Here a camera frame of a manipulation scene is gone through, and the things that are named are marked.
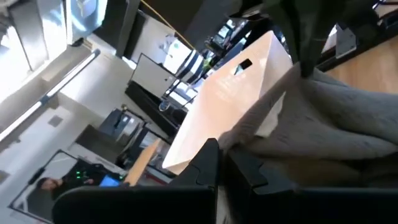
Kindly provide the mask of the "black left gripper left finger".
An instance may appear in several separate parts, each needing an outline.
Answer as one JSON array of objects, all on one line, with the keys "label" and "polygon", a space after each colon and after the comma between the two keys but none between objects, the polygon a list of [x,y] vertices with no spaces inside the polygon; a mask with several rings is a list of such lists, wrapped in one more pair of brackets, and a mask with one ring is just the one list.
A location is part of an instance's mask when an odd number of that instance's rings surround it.
[{"label": "black left gripper left finger", "polygon": [[221,151],[209,138],[188,166],[164,186],[80,187],[61,195],[54,223],[216,223]]}]

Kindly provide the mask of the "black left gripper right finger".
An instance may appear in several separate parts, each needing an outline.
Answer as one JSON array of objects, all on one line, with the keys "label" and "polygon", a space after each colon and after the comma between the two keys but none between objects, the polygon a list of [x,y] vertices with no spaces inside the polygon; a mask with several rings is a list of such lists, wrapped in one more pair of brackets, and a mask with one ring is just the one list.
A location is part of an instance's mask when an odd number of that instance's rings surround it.
[{"label": "black left gripper right finger", "polygon": [[245,152],[226,154],[237,223],[397,223],[397,189],[301,187]]}]

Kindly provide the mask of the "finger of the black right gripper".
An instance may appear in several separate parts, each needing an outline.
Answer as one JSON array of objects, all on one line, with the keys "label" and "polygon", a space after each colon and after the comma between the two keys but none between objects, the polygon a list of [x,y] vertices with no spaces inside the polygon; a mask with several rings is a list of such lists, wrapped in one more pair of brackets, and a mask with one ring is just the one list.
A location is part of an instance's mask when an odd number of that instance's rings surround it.
[{"label": "finger of the black right gripper", "polygon": [[300,61],[300,21],[294,0],[266,0],[264,10],[279,27],[285,37],[289,54],[293,62],[301,67],[301,76],[305,76],[305,65]]},{"label": "finger of the black right gripper", "polygon": [[330,31],[341,16],[342,1],[309,1],[308,17],[305,20],[307,34],[303,45],[303,76],[309,77],[321,57]]}]

